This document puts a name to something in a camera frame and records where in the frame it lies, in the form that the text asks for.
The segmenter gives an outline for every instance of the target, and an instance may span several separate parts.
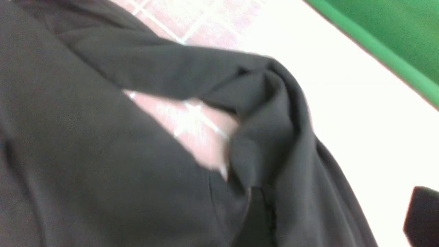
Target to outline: green panel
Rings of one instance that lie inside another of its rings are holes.
[[[439,0],[307,0],[439,107]]]

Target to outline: black object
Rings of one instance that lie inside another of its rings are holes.
[[[404,232],[413,247],[439,246],[439,192],[421,186],[413,189]]]
[[[161,39],[105,0],[0,3],[0,39],[2,246],[376,246],[277,61]],[[236,113],[229,181],[123,88]]]

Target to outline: dark gray cloth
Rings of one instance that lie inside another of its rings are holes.
[[[376,246],[277,61],[158,38],[104,0],[1,3],[0,35],[4,245],[254,246],[240,242],[253,202],[267,244]],[[229,181],[122,88],[237,114]]]

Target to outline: floor tile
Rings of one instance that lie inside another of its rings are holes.
[[[236,50],[240,37],[228,29],[223,22],[209,18],[186,41],[190,45],[218,47]]]
[[[129,13],[133,13],[136,10],[136,7],[128,0],[112,0],[112,2],[121,6]]]
[[[137,18],[141,20],[146,26],[148,26],[152,31],[154,31],[159,37],[176,41],[174,37],[172,37],[168,32],[166,32],[163,27],[159,26],[156,22],[154,22],[147,12],[140,11],[137,15]]]
[[[224,0],[212,14],[212,18],[224,21],[229,28],[238,33],[245,33],[262,13],[262,6],[256,0]]]
[[[213,0],[152,0],[144,8],[181,38],[212,2]]]

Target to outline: grout line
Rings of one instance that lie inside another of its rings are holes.
[[[207,126],[209,126],[211,129],[213,129],[216,133],[219,133],[220,135],[222,135],[222,137],[226,140],[229,139],[229,136],[224,133],[224,131],[222,131],[220,128],[218,128],[218,126],[216,124],[214,124],[208,117],[206,117],[206,115],[204,115],[203,113],[200,112],[200,105],[198,106],[193,106],[187,102],[184,103],[184,105],[187,107],[187,109],[189,110],[189,112],[195,114],[196,116],[198,116],[200,118],[200,120],[206,124]]]
[[[194,34],[198,28],[210,17],[212,12],[220,6],[221,3],[223,3],[223,0],[217,0],[208,6],[207,10],[195,21],[186,34],[181,38],[182,41],[186,42],[192,36],[192,34]]]
[[[134,5],[136,8],[139,9],[147,18],[151,19],[152,22],[154,22],[157,26],[159,26],[161,29],[163,29],[167,34],[169,34],[173,39],[175,39],[180,44],[185,44],[185,42],[179,38],[173,31],[171,31],[168,27],[166,27],[163,23],[161,23],[159,20],[157,20],[151,13],[144,10],[143,8],[140,8],[140,6],[134,2],[133,0],[128,0],[132,5]]]
[[[140,12],[140,9],[143,9],[143,7],[145,7],[145,5],[149,2],[150,0],[145,0],[143,1],[141,4],[138,5],[138,7],[136,7],[136,9],[132,12],[133,15],[137,15]]]

